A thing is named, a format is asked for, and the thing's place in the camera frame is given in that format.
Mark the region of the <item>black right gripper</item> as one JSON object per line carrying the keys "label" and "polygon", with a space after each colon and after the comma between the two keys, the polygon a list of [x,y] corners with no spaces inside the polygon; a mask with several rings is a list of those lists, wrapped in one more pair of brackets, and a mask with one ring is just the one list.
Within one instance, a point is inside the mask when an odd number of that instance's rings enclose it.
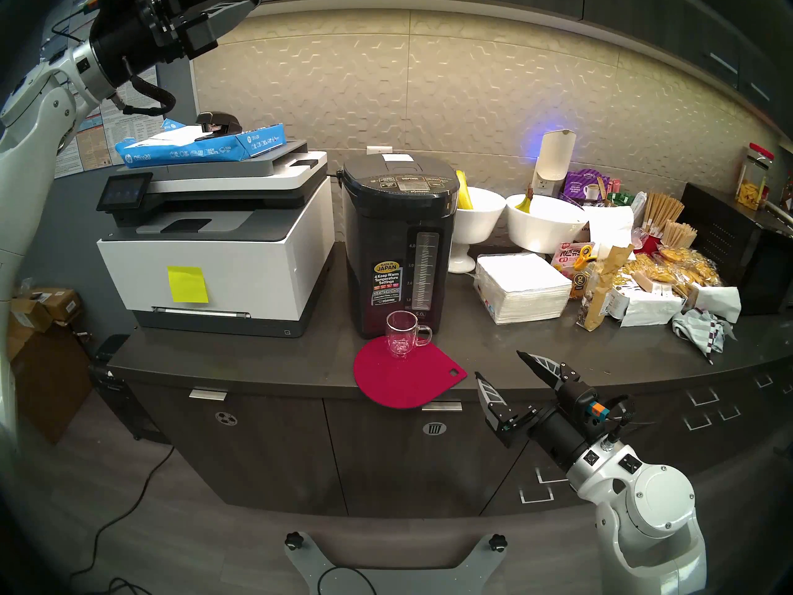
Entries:
{"label": "black right gripper", "polygon": [[511,407],[480,372],[476,372],[478,397],[486,424],[505,447],[521,431],[536,442],[564,472],[568,472],[596,441],[606,433],[608,410],[599,394],[581,382],[581,374],[566,363],[517,351],[518,357],[549,388],[557,392],[553,403]]}

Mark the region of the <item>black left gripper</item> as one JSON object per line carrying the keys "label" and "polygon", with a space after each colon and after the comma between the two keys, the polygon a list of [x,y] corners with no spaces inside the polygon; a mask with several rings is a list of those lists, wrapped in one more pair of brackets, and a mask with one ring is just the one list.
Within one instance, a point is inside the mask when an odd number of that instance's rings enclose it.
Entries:
{"label": "black left gripper", "polygon": [[188,11],[208,0],[98,0],[92,50],[112,88],[158,63],[193,60],[218,46],[261,0],[215,4],[186,21],[186,49],[171,25],[171,11]]}

